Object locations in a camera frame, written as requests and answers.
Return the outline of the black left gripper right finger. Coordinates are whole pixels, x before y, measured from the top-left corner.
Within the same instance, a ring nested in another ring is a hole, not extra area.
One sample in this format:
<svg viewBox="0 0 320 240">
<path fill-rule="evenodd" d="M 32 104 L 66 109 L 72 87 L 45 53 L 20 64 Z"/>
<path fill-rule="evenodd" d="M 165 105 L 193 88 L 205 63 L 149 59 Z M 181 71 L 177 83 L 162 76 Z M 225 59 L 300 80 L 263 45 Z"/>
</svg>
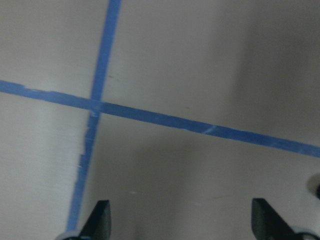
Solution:
<svg viewBox="0 0 320 240">
<path fill-rule="evenodd" d="M 297 240 L 298 236 L 264 198 L 251 202 L 251 230 L 256 240 Z"/>
</svg>

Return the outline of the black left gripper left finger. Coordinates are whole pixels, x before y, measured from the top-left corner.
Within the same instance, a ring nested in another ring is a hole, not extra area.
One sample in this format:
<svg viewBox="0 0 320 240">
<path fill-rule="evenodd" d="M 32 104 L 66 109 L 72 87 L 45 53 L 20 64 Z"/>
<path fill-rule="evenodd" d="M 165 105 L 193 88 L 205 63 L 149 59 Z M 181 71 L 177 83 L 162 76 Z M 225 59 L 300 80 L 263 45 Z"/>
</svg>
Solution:
<svg viewBox="0 0 320 240">
<path fill-rule="evenodd" d="M 81 229 L 79 240 L 109 240 L 111 236 L 111 206 L 109 200 L 99 200 Z"/>
</svg>

